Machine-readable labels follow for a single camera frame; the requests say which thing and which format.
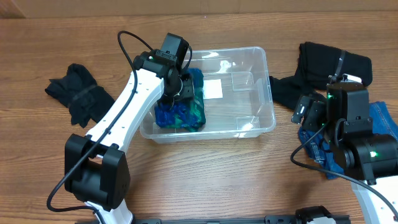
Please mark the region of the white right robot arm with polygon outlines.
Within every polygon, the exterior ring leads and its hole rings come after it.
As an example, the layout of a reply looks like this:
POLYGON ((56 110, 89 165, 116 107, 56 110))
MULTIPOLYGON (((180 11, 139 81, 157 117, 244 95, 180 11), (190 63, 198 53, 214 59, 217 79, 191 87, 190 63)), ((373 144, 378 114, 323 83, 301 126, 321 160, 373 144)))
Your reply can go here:
POLYGON ((397 140, 373 132, 369 109, 363 84, 332 83, 324 100, 302 95, 292 122, 323 134, 366 223, 397 223, 397 140))

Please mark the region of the blue green sequin cloth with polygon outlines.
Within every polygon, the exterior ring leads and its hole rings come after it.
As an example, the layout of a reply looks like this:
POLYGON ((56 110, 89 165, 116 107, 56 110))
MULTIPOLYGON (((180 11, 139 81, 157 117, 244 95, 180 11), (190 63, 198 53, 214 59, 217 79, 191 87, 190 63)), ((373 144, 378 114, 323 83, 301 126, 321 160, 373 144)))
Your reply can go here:
POLYGON ((193 99, 175 101, 171 105, 158 103, 154 111, 155 122, 160 128, 184 128, 197 132, 205 125, 204 76, 199 68, 189 68, 188 72, 193 78, 193 99))

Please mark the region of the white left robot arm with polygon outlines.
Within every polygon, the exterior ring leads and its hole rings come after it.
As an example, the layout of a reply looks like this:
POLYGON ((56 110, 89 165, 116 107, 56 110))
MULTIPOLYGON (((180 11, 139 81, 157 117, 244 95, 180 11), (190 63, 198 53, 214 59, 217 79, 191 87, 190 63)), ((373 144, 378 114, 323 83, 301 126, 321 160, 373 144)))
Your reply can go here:
POLYGON ((72 134, 65 144, 67 192, 84 202, 100 223, 133 223, 125 196, 131 176, 127 151, 147 112, 159 101, 193 96, 187 72, 187 52, 155 49, 131 60, 127 85, 113 106, 86 136, 72 134))

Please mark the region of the black banded cloth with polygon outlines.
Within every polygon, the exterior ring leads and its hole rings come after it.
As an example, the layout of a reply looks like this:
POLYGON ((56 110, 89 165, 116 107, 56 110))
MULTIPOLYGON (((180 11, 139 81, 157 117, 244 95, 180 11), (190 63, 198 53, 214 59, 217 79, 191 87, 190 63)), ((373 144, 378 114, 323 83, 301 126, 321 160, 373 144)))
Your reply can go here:
POLYGON ((365 86, 370 85, 373 81, 371 59, 313 42, 300 44, 294 75, 299 84, 325 90, 330 76, 340 77, 343 74, 356 76, 365 86))

